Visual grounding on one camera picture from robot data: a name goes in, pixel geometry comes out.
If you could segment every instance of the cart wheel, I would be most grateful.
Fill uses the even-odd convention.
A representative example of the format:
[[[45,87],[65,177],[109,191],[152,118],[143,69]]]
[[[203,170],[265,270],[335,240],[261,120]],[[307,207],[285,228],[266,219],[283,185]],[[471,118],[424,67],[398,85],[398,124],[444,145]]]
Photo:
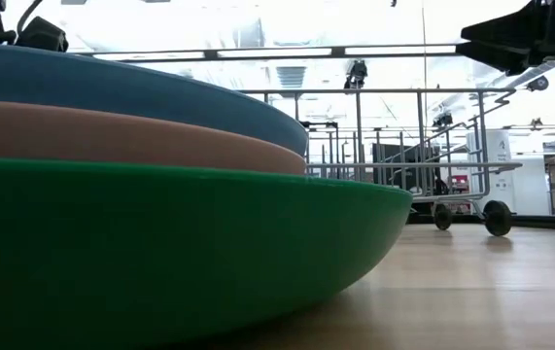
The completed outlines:
[[[512,228],[512,214],[508,206],[498,200],[491,200],[484,206],[484,226],[494,236],[507,235]]]
[[[434,224],[440,230],[447,230],[452,225],[452,212],[443,204],[437,204],[434,209]]]

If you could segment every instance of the blue bowl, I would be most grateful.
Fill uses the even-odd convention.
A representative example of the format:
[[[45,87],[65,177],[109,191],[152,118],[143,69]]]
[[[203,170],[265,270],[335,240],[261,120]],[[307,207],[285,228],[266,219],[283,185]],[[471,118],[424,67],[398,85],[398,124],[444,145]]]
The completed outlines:
[[[305,129],[244,94],[151,69],[0,45],[0,101],[70,107],[210,127],[304,155]]]

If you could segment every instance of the fluorescent light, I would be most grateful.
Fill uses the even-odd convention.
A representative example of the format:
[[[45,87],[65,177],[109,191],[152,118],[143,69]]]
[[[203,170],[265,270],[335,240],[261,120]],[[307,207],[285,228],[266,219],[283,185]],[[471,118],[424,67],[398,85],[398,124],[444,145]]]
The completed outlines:
[[[330,56],[331,49],[265,49],[219,51],[219,57],[284,57],[284,56]]]
[[[204,58],[203,52],[133,52],[133,53],[98,53],[93,55],[94,58],[112,60],[112,61],[128,61],[143,59],[201,59]]]
[[[412,46],[412,47],[377,47],[377,48],[347,48],[347,55],[363,54],[424,54],[424,53],[454,53],[454,46]]]

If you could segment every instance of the metal rack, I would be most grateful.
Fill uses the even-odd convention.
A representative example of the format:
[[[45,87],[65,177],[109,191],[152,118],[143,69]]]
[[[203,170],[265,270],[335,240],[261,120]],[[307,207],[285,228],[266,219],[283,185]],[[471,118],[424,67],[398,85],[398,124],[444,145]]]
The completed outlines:
[[[354,181],[365,181],[366,177],[366,170],[367,169],[397,169],[397,171],[392,171],[391,179],[395,179],[397,176],[400,176],[402,181],[400,182],[404,190],[408,190],[405,188],[405,181],[404,178],[406,176],[407,171],[414,171],[415,178],[421,182],[421,191],[414,194],[414,202],[415,203],[431,203],[433,206],[432,212],[435,214],[435,218],[437,214],[441,214],[442,216],[447,216],[449,210],[442,205],[445,202],[451,201],[469,201],[473,204],[475,208],[475,214],[486,222],[487,218],[489,217],[496,217],[499,218],[502,216],[505,220],[510,215],[509,210],[505,206],[505,204],[497,203],[494,205],[495,212],[488,212],[488,209],[485,207],[484,210],[480,210],[475,200],[482,199],[483,197],[487,196],[491,191],[491,182],[490,182],[490,174],[496,173],[499,174],[501,172],[510,171],[515,168],[522,166],[519,162],[490,162],[489,155],[487,151],[487,133],[486,133],[486,121],[485,115],[490,113],[494,110],[501,108],[502,106],[508,104],[506,98],[512,95],[515,90],[512,88],[435,88],[435,89],[358,89],[358,90],[343,90],[343,89],[267,89],[267,90],[241,90],[240,92],[246,94],[254,94],[254,95],[263,95],[264,101],[268,101],[268,96],[270,94],[279,94],[279,93],[287,93],[289,95],[293,95],[295,97],[295,118],[299,120],[299,112],[298,112],[298,98],[305,93],[313,93],[313,94],[335,94],[335,93],[348,93],[355,95],[355,108],[356,108],[356,117],[357,117],[357,129],[353,132],[353,162],[346,163],[345,161],[345,152],[342,151],[342,160],[340,161],[339,157],[336,158],[336,162],[329,162],[329,163],[309,163],[308,162],[308,174],[309,173],[317,173],[315,170],[320,170],[321,177],[332,177],[332,178],[340,178],[343,180],[354,180]],[[377,154],[381,155],[382,161],[377,162],[370,162],[366,161],[365,159],[365,151],[364,151],[364,132],[362,128],[362,99],[361,95],[365,93],[409,93],[415,94],[417,98],[417,114],[418,114],[418,143],[414,146],[405,147],[404,146],[404,137],[403,133],[399,133],[399,152],[394,155],[387,155],[384,154],[383,150],[378,150]],[[459,122],[448,127],[441,129],[440,131],[436,132],[435,134],[427,137],[426,135],[426,126],[424,122],[424,106],[423,106],[423,95],[425,93],[472,93],[477,95],[478,101],[478,111],[479,113],[473,118],[469,119],[467,122]],[[484,108],[484,94],[489,93],[500,93],[502,96],[499,97],[495,102],[496,106],[489,110],[485,110]],[[457,128],[464,128],[465,130],[473,131],[474,138],[475,138],[475,147],[470,149],[467,145],[462,145],[460,147],[455,147],[450,149],[450,142],[449,136],[452,130],[456,130]],[[376,132],[377,141],[380,139],[380,133],[382,130],[378,130]],[[431,142],[437,138],[444,137],[446,143],[446,152],[443,154],[439,154],[434,156],[431,152]],[[339,139],[334,140],[331,137],[331,143],[333,141],[336,144],[339,144]],[[458,152],[465,152],[471,156],[475,156],[477,161],[473,162],[452,162],[452,155]],[[405,155],[407,152],[415,152],[417,155],[416,162],[406,162]],[[395,159],[399,158],[400,162],[393,162]],[[445,158],[447,162],[444,163],[437,163],[434,162],[436,160]],[[435,168],[447,168],[448,173],[450,174],[451,178],[451,169],[456,167],[469,167],[472,168],[474,171],[471,172],[472,177],[476,177],[476,183],[478,186],[478,191],[475,192],[467,192],[461,194],[435,194],[434,193],[434,173],[427,169],[435,169]],[[331,174],[339,174],[339,177],[332,176]],[[389,185],[392,184],[388,181],[387,176],[385,176],[385,171],[382,172],[382,175],[379,176],[377,179],[377,183],[380,185]],[[505,227],[501,231],[493,232],[495,235],[503,235],[506,234],[509,230],[509,227],[505,229]]]

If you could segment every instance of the metal cart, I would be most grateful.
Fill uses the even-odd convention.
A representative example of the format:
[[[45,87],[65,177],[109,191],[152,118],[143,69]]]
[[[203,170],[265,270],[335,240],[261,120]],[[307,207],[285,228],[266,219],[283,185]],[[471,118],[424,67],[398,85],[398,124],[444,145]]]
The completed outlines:
[[[413,201],[415,204],[428,203],[431,205],[431,213],[434,216],[434,223],[439,229],[448,229],[452,224],[452,212],[449,210],[447,203],[462,201],[469,202],[473,208],[474,215],[481,220],[486,226],[487,230],[496,236],[506,235],[511,228],[511,213],[507,205],[502,201],[490,200],[486,203],[484,208],[480,208],[476,200],[482,199],[489,195],[491,192],[490,174],[499,174],[505,171],[510,171],[520,167],[522,164],[519,162],[491,162],[487,151],[487,133],[485,115],[502,106],[508,104],[506,100],[512,95],[515,90],[512,88],[435,88],[435,89],[269,89],[269,90],[242,90],[246,94],[263,95],[264,101],[268,102],[270,94],[290,94],[293,95],[295,102],[295,118],[299,120],[299,98],[306,93],[309,94],[354,94],[356,113],[357,113],[357,128],[352,133],[353,141],[353,161],[346,161],[345,144],[341,145],[338,135],[344,135],[346,132],[340,129],[341,132],[335,132],[335,137],[330,136],[330,156],[329,162],[326,162],[325,149],[323,147],[322,162],[310,163],[309,162],[309,148],[307,154],[308,169],[307,174],[323,178],[341,179],[345,181],[363,181],[370,182],[367,170],[376,169],[372,182],[385,185],[395,186],[397,179],[400,179],[399,186],[404,190],[409,190],[406,187],[407,172],[415,175],[416,189]],[[399,133],[399,151],[386,155],[384,147],[380,145],[379,140],[384,131],[383,128],[373,128],[372,130],[364,130],[362,127],[362,94],[366,93],[400,93],[400,94],[415,94],[417,103],[418,114],[418,139],[417,143],[413,146],[406,147],[404,145],[403,132]],[[423,95],[425,93],[470,93],[477,96],[478,113],[466,122],[458,122],[451,125],[441,127],[433,135],[427,136],[426,126],[424,121],[424,108]],[[498,94],[500,97],[495,100],[496,105],[488,110],[485,110],[484,96],[490,94]],[[471,148],[465,145],[458,145],[450,148],[450,132],[458,128],[469,130],[473,132],[475,142]],[[376,154],[376,159],[366,161],[364,151],[364,133],[374,132],[376,138],[375,148],[373,153]],[[445,152],[439,151],[435,155],[432,151],[431,143],[441,139],[445,143]],[[333,149],[338,156],[333,157]],[[453,162],[452,155],[458,152],[467,152],[469,156],[476,159],[470,162]],[[415,155],[414,162],[407,162],[406,155],[413,153]],[[445,159],[447,162],[436,162],[440,159]],[[460,194],[438,193],[435,191],[436,179],[434,176],[434,169],[446,168],[449,178],[452,177],[452,169],[462,167],[471,169],[471,179],[478,184],[478,191],[470,191]]]

